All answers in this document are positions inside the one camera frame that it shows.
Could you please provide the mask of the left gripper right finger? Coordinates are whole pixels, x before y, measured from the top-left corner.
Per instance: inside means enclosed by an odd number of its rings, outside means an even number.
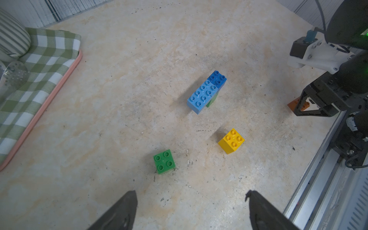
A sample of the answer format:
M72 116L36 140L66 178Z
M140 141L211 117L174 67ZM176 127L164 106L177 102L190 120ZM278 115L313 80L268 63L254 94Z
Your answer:
M248 199L253 230L299 230L257 191L249 190L245 202Z

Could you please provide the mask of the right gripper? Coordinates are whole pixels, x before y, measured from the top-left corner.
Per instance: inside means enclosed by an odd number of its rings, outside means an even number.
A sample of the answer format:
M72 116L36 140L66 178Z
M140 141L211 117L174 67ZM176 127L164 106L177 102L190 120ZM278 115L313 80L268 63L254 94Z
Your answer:
M367 95L367 74L326 72L304 88L293 113L298 117L333 117L339 111L356 107ZM312 99L319 109L300 111L300 107L308 98Z

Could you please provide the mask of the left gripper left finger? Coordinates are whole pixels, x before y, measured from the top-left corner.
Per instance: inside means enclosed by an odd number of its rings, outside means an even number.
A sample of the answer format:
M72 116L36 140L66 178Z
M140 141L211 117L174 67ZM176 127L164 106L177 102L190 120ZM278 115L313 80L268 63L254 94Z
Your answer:
M88 230L132 230L137 207L136 191L128 191Z

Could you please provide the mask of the orange lego brick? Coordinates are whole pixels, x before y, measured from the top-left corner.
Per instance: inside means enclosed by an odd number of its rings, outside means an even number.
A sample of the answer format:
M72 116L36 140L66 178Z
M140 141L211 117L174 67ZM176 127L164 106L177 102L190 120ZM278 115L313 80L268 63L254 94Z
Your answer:
M294 112L295 108L297 107L298 103L300 101L300 98L296 98L295 100L291 101L290 103L288 103L288 107L289 109ZM300 111L304 111L307 108L310 107L310 103L308 101L305 101L305 103L300 107Z

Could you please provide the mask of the dark blue lego brick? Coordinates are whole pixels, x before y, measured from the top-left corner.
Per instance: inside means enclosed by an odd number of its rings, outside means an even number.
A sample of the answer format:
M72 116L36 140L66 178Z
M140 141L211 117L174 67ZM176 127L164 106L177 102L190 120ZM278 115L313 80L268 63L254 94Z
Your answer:
M214 71L209 77L208 80L214 84L218 90L220 91L220 89L224 86L227 78L222 75L219 71Z

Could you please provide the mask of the light blue long lego brick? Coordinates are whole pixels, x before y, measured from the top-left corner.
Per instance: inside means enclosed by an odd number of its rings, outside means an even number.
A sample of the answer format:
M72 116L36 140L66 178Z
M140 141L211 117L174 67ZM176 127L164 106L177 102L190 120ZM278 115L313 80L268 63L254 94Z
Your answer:
M201 86L188 98L187 105L199 114L203 108L210 102L213 96L218 92L218 87L206 80Z

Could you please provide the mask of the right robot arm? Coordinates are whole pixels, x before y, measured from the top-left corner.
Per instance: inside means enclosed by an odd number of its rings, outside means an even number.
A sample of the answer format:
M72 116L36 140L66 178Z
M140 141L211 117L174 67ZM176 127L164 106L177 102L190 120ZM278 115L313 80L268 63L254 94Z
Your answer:
M288 104L298 116L344 112L330 146L351 169L366 168L368 154L368 3L343 1L330 23L292 44L288 64L324 73Z

